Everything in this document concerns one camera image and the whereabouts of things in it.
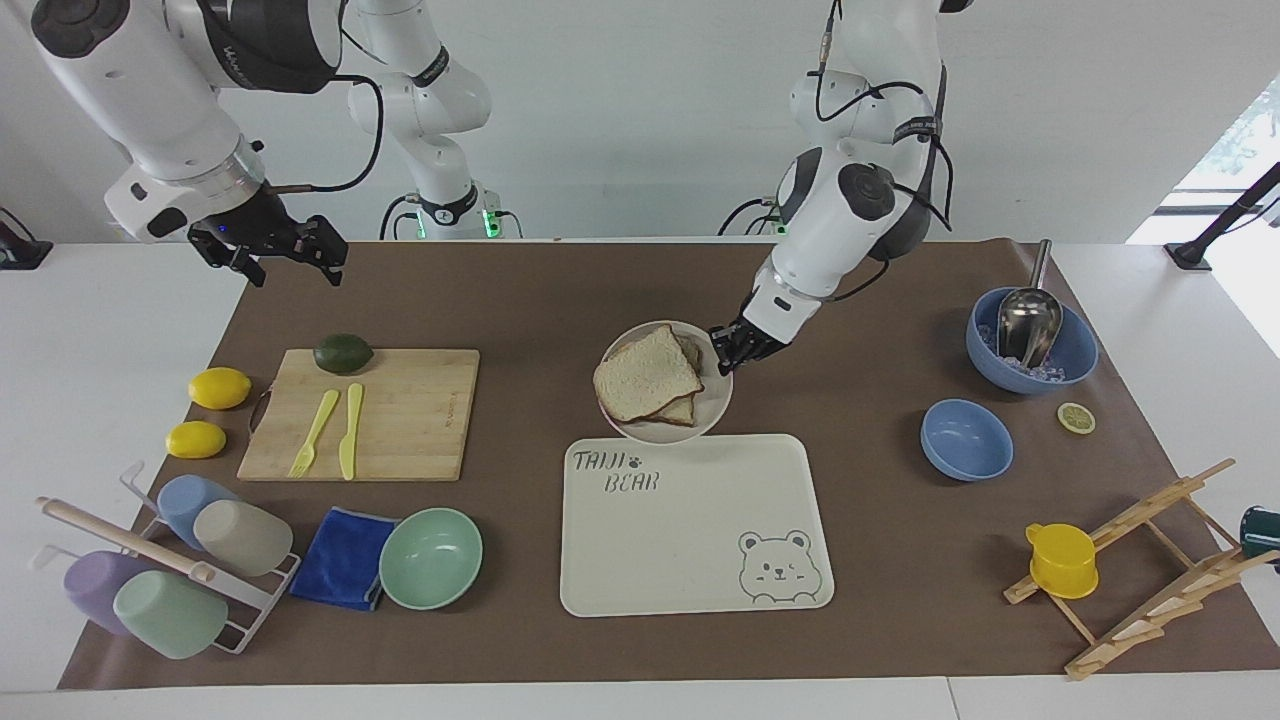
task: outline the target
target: yellow cup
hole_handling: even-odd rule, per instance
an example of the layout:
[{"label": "yellow cup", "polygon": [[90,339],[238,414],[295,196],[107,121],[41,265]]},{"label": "yellow cup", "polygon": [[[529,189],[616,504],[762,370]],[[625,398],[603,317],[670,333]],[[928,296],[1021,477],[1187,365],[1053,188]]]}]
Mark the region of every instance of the yellow cup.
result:
[{"label": "yellow cup", "polygon": [[1075,525],[1027,525],[1032,543],[1032,579],[1044,592],[1064,600],[1087,597],[1098,588],[1097,548]]}]

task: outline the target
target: black stand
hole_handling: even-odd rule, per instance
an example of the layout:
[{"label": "black stand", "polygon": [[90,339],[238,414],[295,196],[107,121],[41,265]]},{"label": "black stand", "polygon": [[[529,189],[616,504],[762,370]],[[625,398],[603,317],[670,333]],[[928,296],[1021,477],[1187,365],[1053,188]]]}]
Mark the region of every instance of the black stand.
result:
[{"label": "black stand", "polygon": [[1236,220],[1243,218],[1245,213],[1266,197],[1271,192],[1271,188],[1277,184],[1280,184],[1280,163],[1272,165],[1266,174],[1258,178],[1258,182],[1253,183],[1249,190],[1245,190],[1244,195],[1240,195],[1240,199],[1234,205],[1222,210],[1222,214],[1210,227],[1204,228],[1204,232],[1199,237],[1184,243],[1170,242],[1165,246],[1165,251],[1174,259],[1174,264],[1184,270],[1212,270],[1213,268],[1204,261],[1204,251],[1208,250],[1208,246],[1213,245],[1215,240],[1230,229]]},{"label": "black stand", "polygon": [[52,242],[26,240],[0,222],[0,270],[35,270],[52,249]]}]

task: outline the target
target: white tray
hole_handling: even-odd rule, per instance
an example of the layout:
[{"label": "white tray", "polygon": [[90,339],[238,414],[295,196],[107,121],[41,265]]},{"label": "white tray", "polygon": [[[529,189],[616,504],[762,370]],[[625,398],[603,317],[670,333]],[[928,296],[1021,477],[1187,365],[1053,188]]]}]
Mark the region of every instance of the white tray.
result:
[{"label": "white tray", "polygon": [[799,439],[581,439],[564,454],[561,603],[571,614],[801,610],[835,592]]}]

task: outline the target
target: metal scoop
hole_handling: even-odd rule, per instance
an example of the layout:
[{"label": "metal scoop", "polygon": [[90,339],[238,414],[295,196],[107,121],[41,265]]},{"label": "metal scoop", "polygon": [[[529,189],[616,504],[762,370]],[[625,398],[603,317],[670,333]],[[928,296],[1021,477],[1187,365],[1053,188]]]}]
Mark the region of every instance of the metal scoop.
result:
[{"label": "metal scoop", "polygon": [[1000,304],[996,352],[1001,357],[1016,357],[1024,368],[1044,364],[1044,356],[1062,329],[1062,305],[1047,290],[1041,290],[1051,245],[1048,238],[1041,241],[1030,287],[1010,292]]}]

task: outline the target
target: blue towel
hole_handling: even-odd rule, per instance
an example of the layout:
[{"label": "blue towel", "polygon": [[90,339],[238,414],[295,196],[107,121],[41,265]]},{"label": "blue towel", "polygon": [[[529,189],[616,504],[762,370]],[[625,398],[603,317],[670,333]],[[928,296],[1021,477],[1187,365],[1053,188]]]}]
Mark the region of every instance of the blue towel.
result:
[{"label": "blue towel", "polygon": [[289,594],[371,612],[383,593],[378,557],[397,521],[330,509],[320,521]]}]

